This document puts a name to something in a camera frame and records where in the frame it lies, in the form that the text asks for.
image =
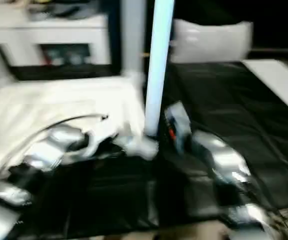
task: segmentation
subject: black fabric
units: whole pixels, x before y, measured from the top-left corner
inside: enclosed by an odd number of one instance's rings
[[[164,105],[182,100],[193,128],[245,157],[260,202],[288,208],[288,106],[241,63],[177,64],[169,74]]]
[[[240,63],[177,64],[167,70],[163,108],[181,100],[193,129],[238,150],[269,210],[288,208],[288,107]],[[161,118],[153,161],[124,157],[60,167],[14,229],[15,239],[74,239],[145,231],[219,218],[203,161],[179,156]]]

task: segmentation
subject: black cable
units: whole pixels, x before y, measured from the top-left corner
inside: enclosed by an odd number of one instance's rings
[[[102,118],[102,120],[106,119],[108,116],[104,115],[104,114],[100,114],[100,113],[93,113],[93,114],[86,114],[86,115],[79,115],[79,116],[74,116],[74,117],[70,117],[70,118],[66,118],[60,121],[57,121],[55,123],[52,123],[50,125],[48,125],[47,127],[44,127],[42,129],[40,129],[39,131],[33,133],[32,135],[30,135],[29,137],[27,137],[21,144],[19,144],[16,148],[14,148],[13,150],[10,151],[10,153],[8,153],[1,162],[3,162],[3,165],[0,167],[0,175],[1,173],[5,170],[5,168],[7,167],[7,164],[9,163],[9,161],[21,150],[23,149],[28,143],[30,143],[34,138],[36,138],[39,134],[41,134],[42,132],[49,130],[59,124],[62,123],[66,123],[72,120],[76,120],[76,119],[83,119],[83,118]]]

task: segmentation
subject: black surface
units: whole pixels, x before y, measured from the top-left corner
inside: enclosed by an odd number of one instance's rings
[[[253,194],[288,208],[288,107],[240,63],[169,66],[163,106],[181,100],[194,129],[214,132],[249,164]],[[160,126],[154,161],[117,157],[61,167],[16,239],[73,239],[216,219],[223,211],[201,159],[179,157]]]
[[[65,80],[109,77],[117,75],[111,65],[62,65],[62,66],[10,66],[9,71],[19,81]]]

